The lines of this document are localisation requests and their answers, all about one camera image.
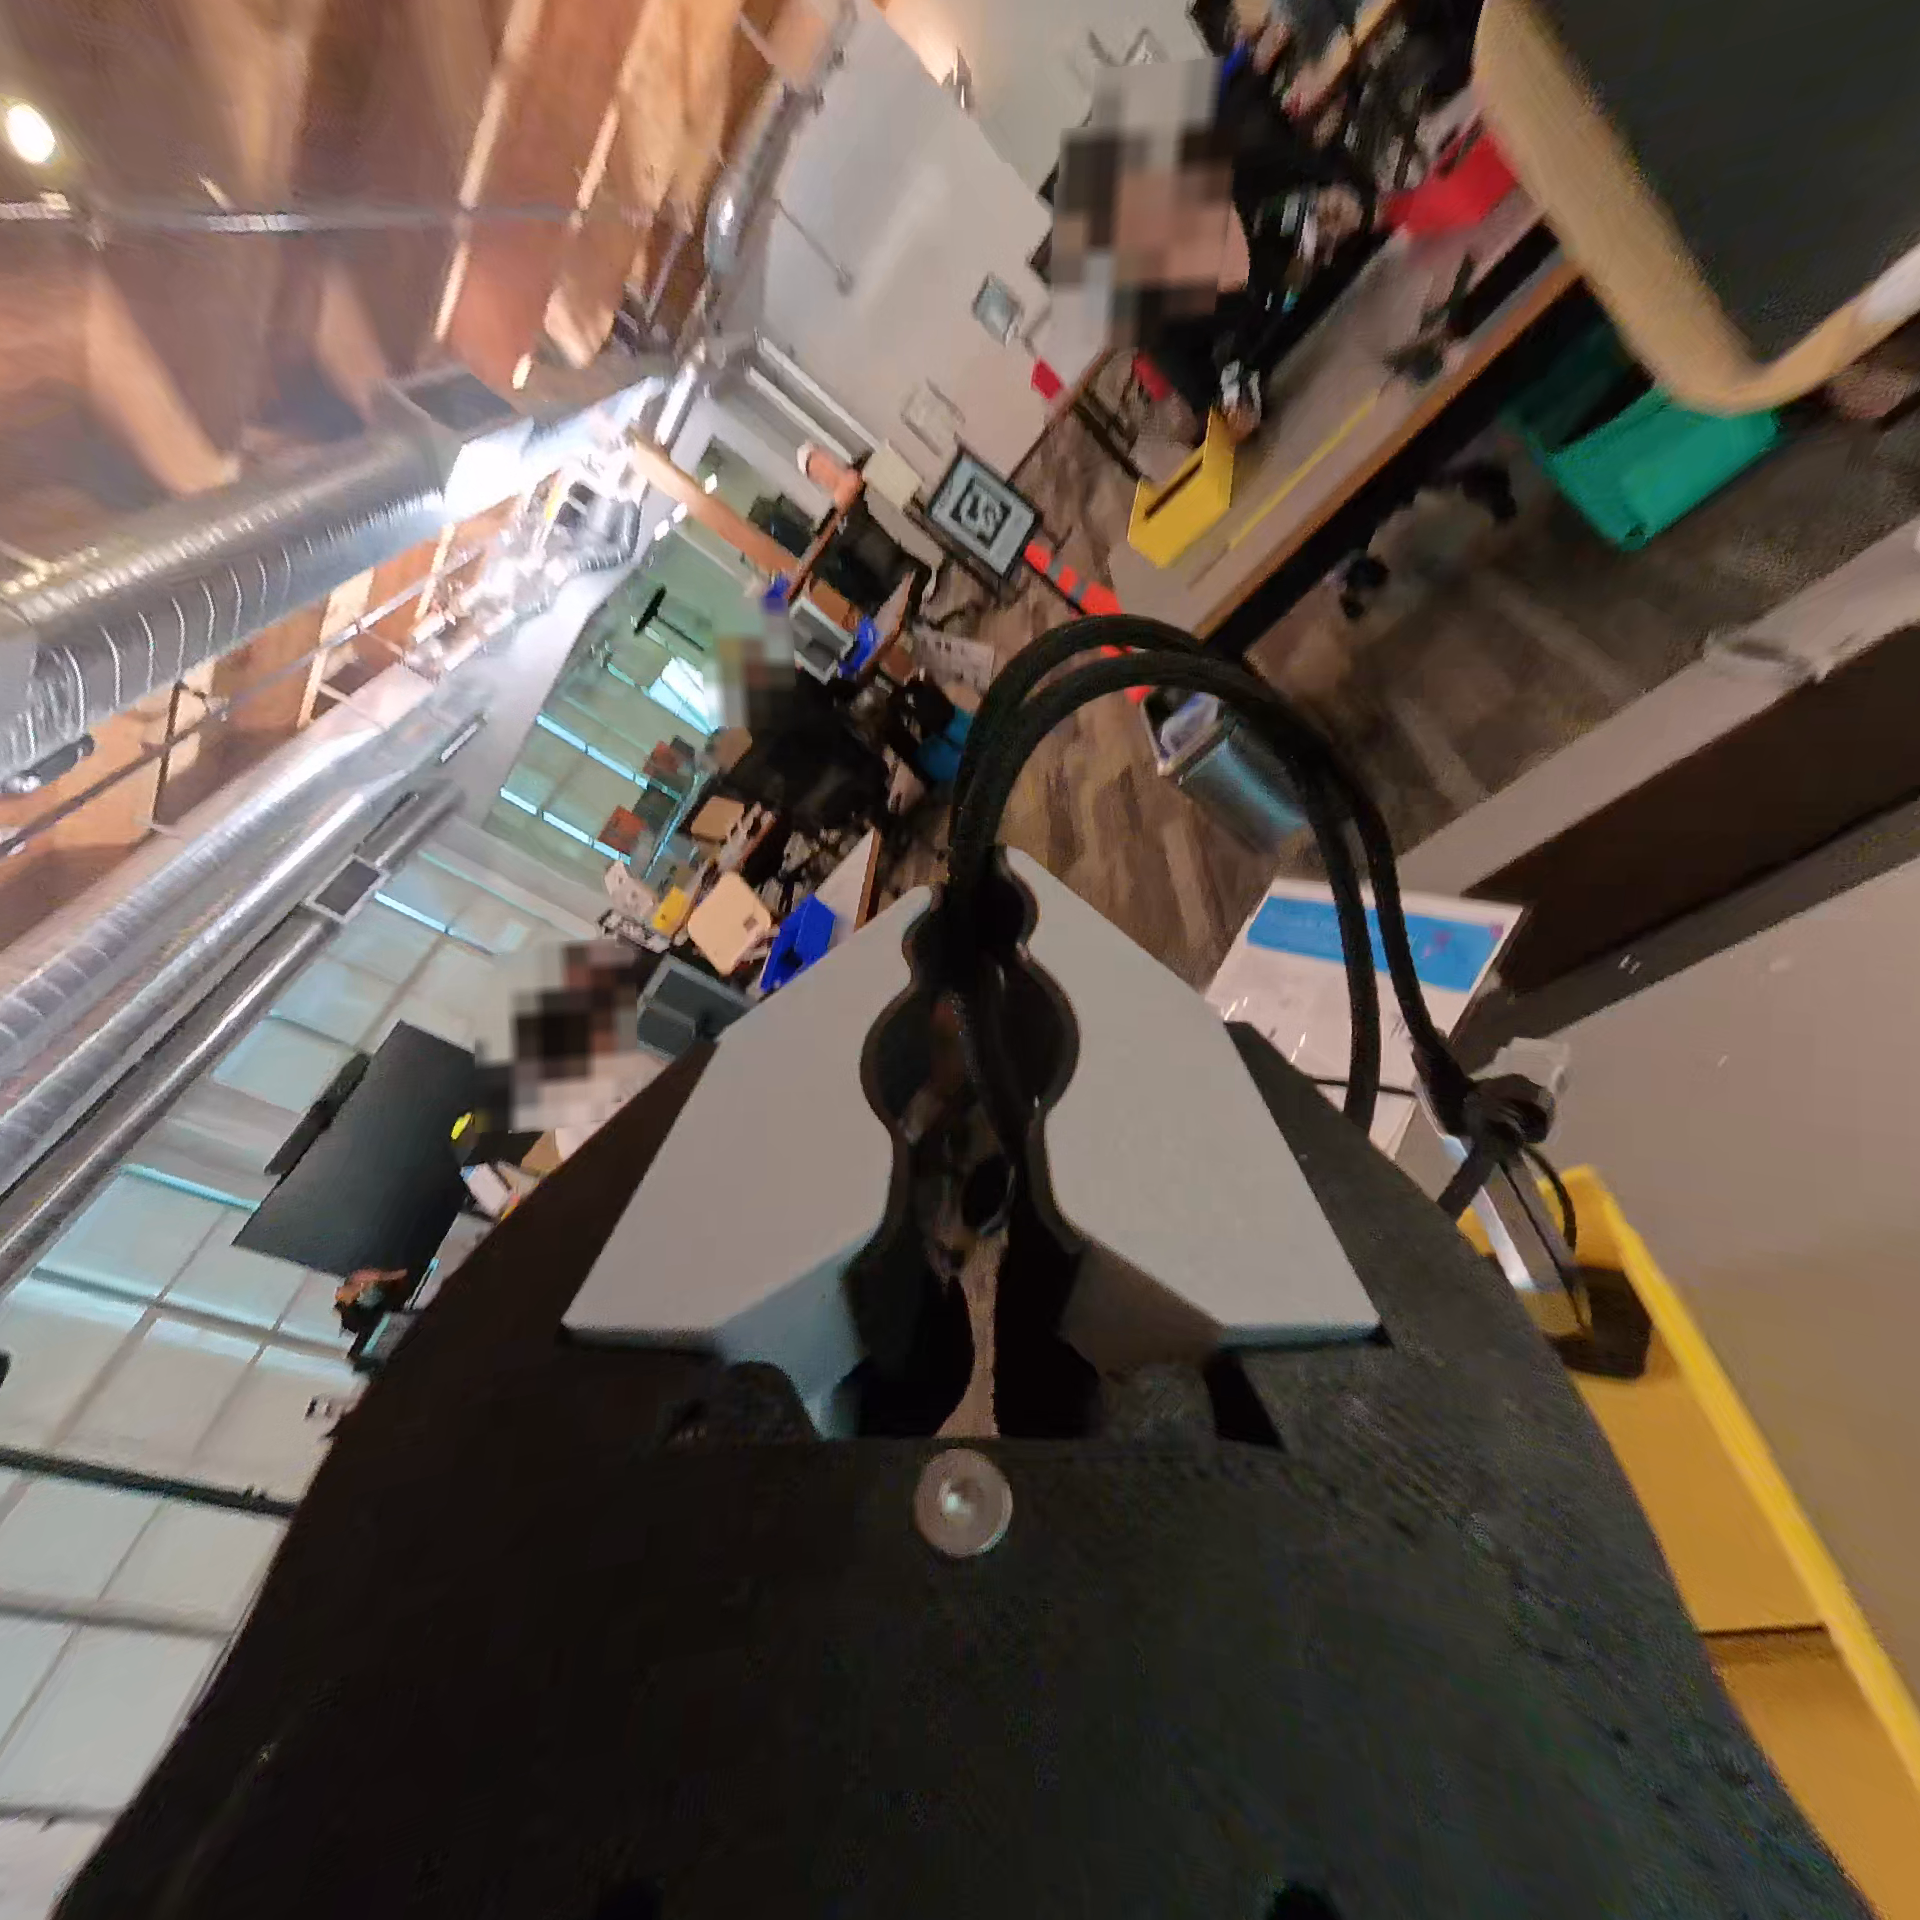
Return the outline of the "silver metal trash can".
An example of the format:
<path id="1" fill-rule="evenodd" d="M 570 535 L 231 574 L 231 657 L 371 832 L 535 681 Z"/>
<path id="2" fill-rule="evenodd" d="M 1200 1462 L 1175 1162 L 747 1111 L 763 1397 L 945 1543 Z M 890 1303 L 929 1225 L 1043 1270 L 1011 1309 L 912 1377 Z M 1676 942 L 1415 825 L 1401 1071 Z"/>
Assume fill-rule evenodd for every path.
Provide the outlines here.
<path id="1" fill-rule="evenodd" d="M 1276 755 L 1216 698 L 1152 689 L 1141 719 L 1156 774 L 1245 849 L 1277 854 L 1309 832 Z"/>

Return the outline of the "dark flat desk panel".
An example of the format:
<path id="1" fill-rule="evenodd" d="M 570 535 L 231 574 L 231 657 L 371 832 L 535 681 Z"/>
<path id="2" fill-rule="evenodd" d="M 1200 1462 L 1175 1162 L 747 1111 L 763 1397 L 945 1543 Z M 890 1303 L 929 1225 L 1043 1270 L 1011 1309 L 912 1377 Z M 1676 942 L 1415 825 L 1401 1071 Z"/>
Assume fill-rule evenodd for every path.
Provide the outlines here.
<path id="1" fill-rule="evenodd" d="M 1454 1048 L 1483 1069 L 1916 858 L 1917 635 L 1900 629 L 1517 851 L 1522 910 Z"/>

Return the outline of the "small black white marker sign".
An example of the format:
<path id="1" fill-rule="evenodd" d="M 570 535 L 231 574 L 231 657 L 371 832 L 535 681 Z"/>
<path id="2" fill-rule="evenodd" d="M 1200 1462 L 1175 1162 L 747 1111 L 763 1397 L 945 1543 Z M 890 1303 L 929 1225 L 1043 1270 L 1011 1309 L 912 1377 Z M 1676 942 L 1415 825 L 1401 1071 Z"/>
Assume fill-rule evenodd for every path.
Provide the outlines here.
<path id="1" fill-rule="evenodd" d="M 994 588 L 1016 580 L 1043 535 L 1037 504 L 968 445 L 924 494 L 923 518 L 952 560 Z"/>

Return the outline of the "black hdmi switch with cable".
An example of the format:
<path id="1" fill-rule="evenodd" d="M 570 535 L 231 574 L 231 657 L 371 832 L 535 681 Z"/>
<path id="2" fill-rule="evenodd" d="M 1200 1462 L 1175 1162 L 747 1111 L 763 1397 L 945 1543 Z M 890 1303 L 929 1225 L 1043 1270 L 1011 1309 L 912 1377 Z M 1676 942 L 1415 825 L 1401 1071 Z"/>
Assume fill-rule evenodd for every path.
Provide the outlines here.
<path id="1" fill-rule="evenodd" d="M 996 905 L 1005 805 L 1031 756 L 1064 719 L 1112 694 L 1152 689 L 1216 698 L 1276 755 L 1309 815 L 1335 906 L 1348 994 L 1343 1114 L 1359 1129 L 1369 1129 L 1375 1118 L 1383 1051 L 1375 960 L 1382 960 L 1416 1083 L 1444 1132 L 1464 1146 L 1439 1199 L 1441 1212 L 1462 1218 L 1469 1204 L 1502 1179 L 1528 1214 L 1574 1311 L 1574 1329 L 1550 1338 L 1562 1365 L 1591 1380 L 1640 1380 L 1653 1326 L 1624 1274 L 1577 1262 L 1579 1216 L 1564 1179 L 1545 1155 L 1553 1121 L 1546 1090 L 1522 1075 L 1471 1077 L 1429 1012 L 1398 858 L 1366 780 L 1290 699 L 1156 618 L 1080 616 L 1034 640 L 996 673 L 961 748 L 946 883 L 932 925 L 972 1064 L 983 1080 L 1001 1138 L 1022 1144 L 1031 1111 L 996 1064 L 996 990 L 1014 942 Z"/>

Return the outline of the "small blue plastic bin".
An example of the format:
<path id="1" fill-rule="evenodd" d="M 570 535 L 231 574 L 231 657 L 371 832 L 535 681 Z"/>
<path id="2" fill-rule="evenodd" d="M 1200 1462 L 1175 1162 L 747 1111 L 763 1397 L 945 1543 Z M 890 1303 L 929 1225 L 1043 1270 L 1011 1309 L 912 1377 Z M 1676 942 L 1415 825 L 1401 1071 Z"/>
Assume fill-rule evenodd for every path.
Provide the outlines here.
<path id="1" fill-rule="evenodd" d="M 779 994 L 823 960 L 840 925 L 842 918 L 826 900 L 819 896 L 801 900 L 774 930 L 757 978 L 757 994 Z"/>

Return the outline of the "green plastic bin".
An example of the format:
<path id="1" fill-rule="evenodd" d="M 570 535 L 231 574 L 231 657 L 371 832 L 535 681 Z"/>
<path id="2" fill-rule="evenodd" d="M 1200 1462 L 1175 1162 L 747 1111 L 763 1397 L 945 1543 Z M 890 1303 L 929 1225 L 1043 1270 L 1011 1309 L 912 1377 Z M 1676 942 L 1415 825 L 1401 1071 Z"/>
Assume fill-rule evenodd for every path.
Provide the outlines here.
<path id="1" fill-rule="evenodd" d="M 1504 422 L 1599 541 L 1631 553 L 1670 531 L 1782 439 L 1775 410 L 1681 405 L 1597 323 L 1512 399 Z"/>

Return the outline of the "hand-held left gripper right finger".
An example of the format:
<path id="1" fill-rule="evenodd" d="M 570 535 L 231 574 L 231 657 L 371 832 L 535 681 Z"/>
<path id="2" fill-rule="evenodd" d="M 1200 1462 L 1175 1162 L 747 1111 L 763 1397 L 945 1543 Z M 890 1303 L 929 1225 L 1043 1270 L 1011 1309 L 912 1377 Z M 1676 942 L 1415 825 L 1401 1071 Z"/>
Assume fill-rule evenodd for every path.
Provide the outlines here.
<path id="1" fill-rule="evenodd" d="M 1052 1212 L 1082 1258 L 1064 1340 L 1100 1372 L 1369 1340 L 1379 1312 L 1221 1016 L 1022 851 L 1023 960 L 1064 1000 Z"/>

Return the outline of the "red plastic bin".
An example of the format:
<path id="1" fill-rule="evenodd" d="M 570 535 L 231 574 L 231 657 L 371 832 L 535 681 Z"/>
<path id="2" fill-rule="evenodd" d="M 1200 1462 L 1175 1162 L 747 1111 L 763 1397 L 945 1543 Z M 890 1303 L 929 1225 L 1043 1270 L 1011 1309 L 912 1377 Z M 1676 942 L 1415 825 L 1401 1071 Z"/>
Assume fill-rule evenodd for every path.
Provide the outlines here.
<path id="1" fill-rule="evenodd" d="M 1379 226 L 1408 242 L 1464 232 L 1482 224 L 1517 187 L 1496 136 L 1474 125 L 1457 132 L 1419 185 L 1379 207 Z"/>

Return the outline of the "yellow plastic bin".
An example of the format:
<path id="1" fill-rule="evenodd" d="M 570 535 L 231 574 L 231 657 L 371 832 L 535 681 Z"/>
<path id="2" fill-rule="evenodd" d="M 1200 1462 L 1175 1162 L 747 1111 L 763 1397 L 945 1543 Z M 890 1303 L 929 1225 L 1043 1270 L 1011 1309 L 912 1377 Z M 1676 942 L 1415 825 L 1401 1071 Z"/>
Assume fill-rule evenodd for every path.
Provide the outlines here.
<path id="1" fill-rule="evenodd" d="M 1460 1232 L 1559 1349 L 1747 1731 L 1873 1914 L 1914 1918 L 1916 1698 L 1682 1292 L 1586 1167 L 1497 1183 Z"/>
<path id="2" fill-rule="evenodd" d="M 1218 408 L 1202 437 L 1160 481 L 1140 479 L 1127 524 L 1132 550 L 1167 574 L 1192 560 L 1225 524 L 1235 494 L 1235 434 Z"/>

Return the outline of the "black monitor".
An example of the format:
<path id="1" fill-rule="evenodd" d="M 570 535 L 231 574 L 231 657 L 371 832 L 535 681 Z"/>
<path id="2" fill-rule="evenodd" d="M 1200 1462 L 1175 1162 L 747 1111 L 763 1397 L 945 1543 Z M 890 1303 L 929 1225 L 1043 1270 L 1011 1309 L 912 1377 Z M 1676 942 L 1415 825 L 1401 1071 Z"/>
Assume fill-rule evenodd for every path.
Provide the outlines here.
<path id="1" fill-rule="evenodd" d="M 401 1023 L 353 1066 L 285 1140 L 272 1188 L 231 1242 L 342 1281 L 418 1274 L 467 1197 L 455 1125 L 471 1111 L 478 1064 L 467 1047 Z"/>

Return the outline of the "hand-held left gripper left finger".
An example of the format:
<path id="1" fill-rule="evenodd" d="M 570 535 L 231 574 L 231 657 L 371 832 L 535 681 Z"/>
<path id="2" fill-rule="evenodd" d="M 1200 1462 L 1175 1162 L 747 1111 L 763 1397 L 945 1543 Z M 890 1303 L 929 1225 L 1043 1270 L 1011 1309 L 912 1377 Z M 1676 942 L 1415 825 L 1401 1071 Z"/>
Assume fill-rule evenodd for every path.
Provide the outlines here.
<path id="1" fill-rule="evenodd" d="M 893 1181 L 862 1053 L 909 990 L 930 905 L 911 888 L 721 1037 L 574 1292 L 569 1340 L 773 1365 L 819 1429 L 852 1436 L 867 1338 L 848 1276 Z"/>

